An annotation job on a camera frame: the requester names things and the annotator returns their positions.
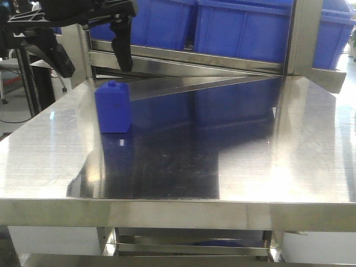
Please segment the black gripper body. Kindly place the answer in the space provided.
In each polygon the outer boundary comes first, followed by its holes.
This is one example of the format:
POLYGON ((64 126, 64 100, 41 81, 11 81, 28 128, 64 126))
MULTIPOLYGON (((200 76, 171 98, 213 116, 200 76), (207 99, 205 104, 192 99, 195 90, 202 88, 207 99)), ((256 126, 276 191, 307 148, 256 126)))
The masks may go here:
POLYGON ((11 31, 66 27, 89 28, 137 15, 136 1, 40 1, 41 8, 14 15, 7 22, 11 31))

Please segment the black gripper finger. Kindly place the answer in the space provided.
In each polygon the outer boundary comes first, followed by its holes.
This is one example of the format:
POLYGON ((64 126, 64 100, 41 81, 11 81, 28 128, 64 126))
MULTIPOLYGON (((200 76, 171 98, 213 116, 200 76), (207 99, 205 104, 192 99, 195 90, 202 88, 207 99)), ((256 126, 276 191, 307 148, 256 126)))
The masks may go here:
POLYGON ((21 45, 27 52, 48 63, 64 78, 71 78, 75 67, 52 28, 35 28, 23 32, 21 45))
POLYGON ((110 30, 115 34, 111 42, 119 67, 123 72, 131 72, 133 61, 131 55, 131 23, 132 17, 122 16, 118 21, 110 23, 110 30))

